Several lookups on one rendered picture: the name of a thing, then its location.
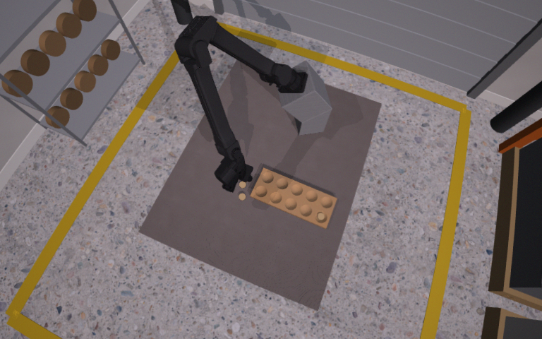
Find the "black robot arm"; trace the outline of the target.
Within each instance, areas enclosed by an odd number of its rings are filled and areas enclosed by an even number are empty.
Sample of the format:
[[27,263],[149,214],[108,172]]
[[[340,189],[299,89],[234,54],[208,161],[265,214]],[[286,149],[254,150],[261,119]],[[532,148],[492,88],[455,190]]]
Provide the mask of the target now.
[[255,70],[262,81],[269,85],[275,83],[280,93],[303,93],[308,74],[298,72],[297,75],[289,65],[277,64],[263,56],[221,27],[213,16],[196,16],[179,35],[175,42],[176,53],[191,77],[212,129],[216,149],[224,156],[215,176],[223,183],[222,188],[231,193],[238,179],[246,175],[245,160],[227,121],[210,71],[212,59],[209,43]]

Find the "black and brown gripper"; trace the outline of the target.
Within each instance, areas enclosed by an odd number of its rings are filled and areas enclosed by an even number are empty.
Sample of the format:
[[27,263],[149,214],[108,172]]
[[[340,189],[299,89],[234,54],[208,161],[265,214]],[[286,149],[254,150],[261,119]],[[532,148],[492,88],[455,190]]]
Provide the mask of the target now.
[[[239,180],[241,180],[241,181],[243,181],[243,182],[247,182],[247,181],[248,181],[248,179],[249,179],[249,177],[250,177],[250,175],[251,175],[251,172],[253,171],[253,167],[252,167],[252,166],[245,164],[245,167],[246,167],[246,175],[245,175],[245,177],[243,178],[243,180],[242,180],[242,179],[239,179]],[[245,168],[245,167],[244,167],[244,168]]]

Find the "orange tray with round pockets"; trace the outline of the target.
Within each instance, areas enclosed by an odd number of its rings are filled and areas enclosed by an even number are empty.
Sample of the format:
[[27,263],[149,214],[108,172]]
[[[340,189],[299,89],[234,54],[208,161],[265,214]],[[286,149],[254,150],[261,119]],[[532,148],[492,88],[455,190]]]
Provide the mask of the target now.
[[[251,198],[326,229],[337,198],[263,168]],[[317,218],[319,213],[324,219]]]

